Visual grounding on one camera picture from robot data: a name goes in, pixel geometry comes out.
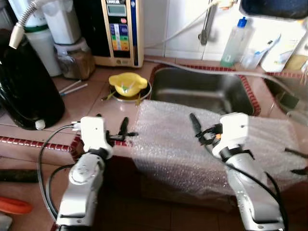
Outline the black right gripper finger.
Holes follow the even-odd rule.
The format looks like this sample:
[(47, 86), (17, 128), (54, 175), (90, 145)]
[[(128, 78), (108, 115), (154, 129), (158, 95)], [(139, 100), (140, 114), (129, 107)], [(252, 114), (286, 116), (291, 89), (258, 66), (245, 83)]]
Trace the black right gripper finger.
[(202, 125), (200, 121), (197, 119), (195, 114), (190, 114), (190, 119), (192, 123), (192, 128), (195, 132), (196, 137), (202, 137)]

